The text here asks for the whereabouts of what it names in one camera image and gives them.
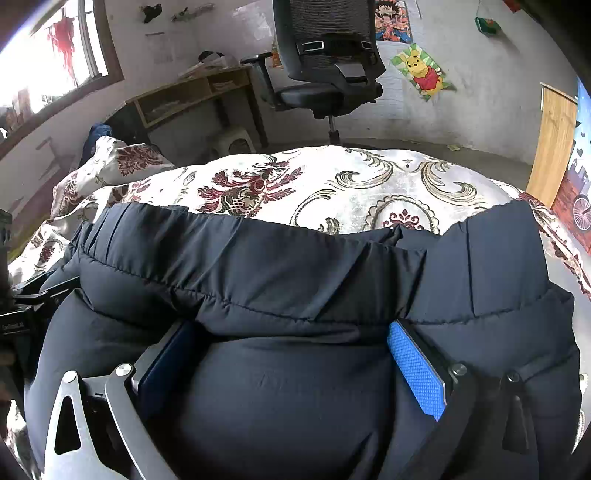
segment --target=green item on wall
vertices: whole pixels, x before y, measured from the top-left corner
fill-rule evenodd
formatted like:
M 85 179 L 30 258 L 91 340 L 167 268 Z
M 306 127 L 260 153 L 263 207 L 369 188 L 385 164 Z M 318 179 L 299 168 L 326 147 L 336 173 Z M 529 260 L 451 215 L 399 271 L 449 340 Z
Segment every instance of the green item on wall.
M 415 86 L 426 102 L 441 90 L 453 88 L 451 83 L 445 81 L 446 75 L 441 67 L 416 43 L 396 55 L 391 62 Z
M 474 21 L 476 22 L 478 31 L 484 33 L 484 35 L 497 35 L 501 29 L 499 24 L 492 18 L 476 17 Z

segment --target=winnie the pooh poster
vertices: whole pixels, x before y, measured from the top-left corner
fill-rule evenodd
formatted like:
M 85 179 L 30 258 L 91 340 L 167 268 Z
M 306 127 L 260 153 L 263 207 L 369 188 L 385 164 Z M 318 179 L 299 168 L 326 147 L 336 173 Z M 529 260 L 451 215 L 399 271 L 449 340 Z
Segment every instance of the winnie the pooh poster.
M 411 82 L 425 101 L 439 91 L 452 87 L 445 74 L 421 47 L 413 43 L 392 59 L 392 64 Z

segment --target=window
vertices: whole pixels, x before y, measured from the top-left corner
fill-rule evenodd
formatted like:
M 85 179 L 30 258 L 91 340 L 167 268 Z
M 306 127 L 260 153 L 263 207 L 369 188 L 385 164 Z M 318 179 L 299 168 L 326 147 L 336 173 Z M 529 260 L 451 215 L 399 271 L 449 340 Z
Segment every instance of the window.
M 108 28 L 104 0 L 57 0 L 0 52 L 0 159 L 48 118 L 123 79 Z

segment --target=chair base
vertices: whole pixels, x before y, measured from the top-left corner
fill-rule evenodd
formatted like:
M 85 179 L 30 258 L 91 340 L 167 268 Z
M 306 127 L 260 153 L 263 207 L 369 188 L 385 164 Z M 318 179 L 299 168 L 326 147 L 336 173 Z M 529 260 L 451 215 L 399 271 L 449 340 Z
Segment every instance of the chair base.
M 335 127 L 335 118 L 332 115 L 329 115 L 329 125 L 330 125 L 330 130 L 329 130 L 330 144 L 331 145 L 342 145 L 342 143 L 340 142 L 339 131 Z

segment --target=patterned blanket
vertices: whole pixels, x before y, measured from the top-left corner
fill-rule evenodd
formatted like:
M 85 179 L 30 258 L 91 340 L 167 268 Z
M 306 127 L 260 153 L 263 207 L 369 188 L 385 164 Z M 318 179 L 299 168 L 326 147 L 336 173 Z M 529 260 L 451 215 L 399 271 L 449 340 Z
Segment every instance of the patterned blanket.
M 171 170 L 147 145 L 127 147 L 106 139 L 100 139 L 104 148 L 97 145 L 85 170 L 73 172 L 56 188 L 53 217 L 10 265 L 15 283 L 48 269 L 80 222 L 94 222 L 120 202 L 183 205 L 191 212 L 241 215 L 334 235 L 396 224 L 441 234 L 481 210 L 520 199 L 530 203 L 539 223 L 550 279 L 576 297 L 582 369 L 591 362 L 591 348 L 582 345 L 591 338 L 586 330 L 591 284 L 585 272 L 590 260 L 552 211 L 511 185 L 414 151 L 335 146 L 233 155 Z M 586 385 L 586 376 L 581 379 Z M 586 401 L 591 407 L 591 399 L 585 397 L 583 405 Z

